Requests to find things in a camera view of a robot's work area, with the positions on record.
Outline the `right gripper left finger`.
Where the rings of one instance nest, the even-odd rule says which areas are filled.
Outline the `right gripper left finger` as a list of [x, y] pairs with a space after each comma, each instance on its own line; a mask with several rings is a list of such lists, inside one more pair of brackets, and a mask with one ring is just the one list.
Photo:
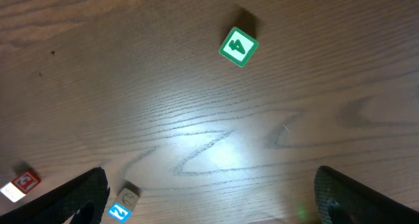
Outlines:
[[100, 224], [110, 188], [105, 170], [93, 168], [1, 216], [1, 224]]

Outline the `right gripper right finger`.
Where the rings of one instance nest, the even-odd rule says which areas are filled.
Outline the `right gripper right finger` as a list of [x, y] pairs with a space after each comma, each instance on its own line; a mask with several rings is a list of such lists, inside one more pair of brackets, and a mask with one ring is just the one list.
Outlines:
[[322, 223], [418, 224], [416, 210], [329, 166], [320, 166], [317, 169], [314, 192]]

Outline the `red letter A block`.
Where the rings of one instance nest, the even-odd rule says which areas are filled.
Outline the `red letter A block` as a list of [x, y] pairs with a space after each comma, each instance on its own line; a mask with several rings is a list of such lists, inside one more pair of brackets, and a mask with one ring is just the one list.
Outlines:
[[41, 178], [31, 169], [26, 170], [12, 180], [12, 184], [24, 194], [28, 194], [40, 182]]

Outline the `blue number 2 block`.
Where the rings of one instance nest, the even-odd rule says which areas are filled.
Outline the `blue number 2 block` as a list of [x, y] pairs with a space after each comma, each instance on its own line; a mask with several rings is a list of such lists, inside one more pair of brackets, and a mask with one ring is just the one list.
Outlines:
[[108, 209], [107, 214], [119, 223], [125, 223], [131, 217], [138, 200], [139, 195], [127, 188], [123, 188]]

